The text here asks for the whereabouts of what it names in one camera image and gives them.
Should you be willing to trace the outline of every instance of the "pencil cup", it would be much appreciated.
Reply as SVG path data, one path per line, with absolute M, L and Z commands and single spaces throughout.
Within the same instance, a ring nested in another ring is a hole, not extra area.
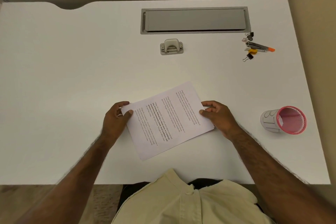
M 293 106 L 263 112 L 260 122 L 264 129 L 271 132 L 285 132 L 291 135 L 302 133 L 307 126 L 303 112 Z

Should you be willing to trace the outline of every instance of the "shirt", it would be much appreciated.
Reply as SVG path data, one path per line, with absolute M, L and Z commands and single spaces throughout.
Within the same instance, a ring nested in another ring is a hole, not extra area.
M 234 182 L 196 190 L 170 169 L 125 200 L 112 223 L 274 223 L 256 203 L 252 192 Z

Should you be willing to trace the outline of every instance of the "right arm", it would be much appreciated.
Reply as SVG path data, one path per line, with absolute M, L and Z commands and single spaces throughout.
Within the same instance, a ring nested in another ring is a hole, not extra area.
M 229 108 L 216 101 L 200 114 L 212 121 L 236 148 L 261 196 L 279 223 L 336 223 L 336 208 L 279 164 L 239 127 Z

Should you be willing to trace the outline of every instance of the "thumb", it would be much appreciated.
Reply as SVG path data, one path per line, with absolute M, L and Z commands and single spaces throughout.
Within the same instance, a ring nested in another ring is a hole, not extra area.
M 128 110 L 127 112 L 125 112 L 125 114 L 123 115 L 123 121 L 125 124 L 131 118 L 132 114 L 133 114 L 133 110 Z
M 199 111 L 199 113 L 200 113 L 200 115 L 202 115 L 203 117 L 206 117 L 206 118 L 208 118 L 208 119 L 210 119 L 210 120 L 211 120 L 211 118 L 213 117 L 213 113 L 212 113 L 212 112 L 207 112 L 207 111 L 202 110 L 202 109 Z

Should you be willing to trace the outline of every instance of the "paper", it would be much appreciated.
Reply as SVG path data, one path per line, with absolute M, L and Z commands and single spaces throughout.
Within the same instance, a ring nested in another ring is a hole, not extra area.
M 191 82 L 124 106 L 134 113 L 127 123 L 136 151 L 146 160 L 214 128 Z

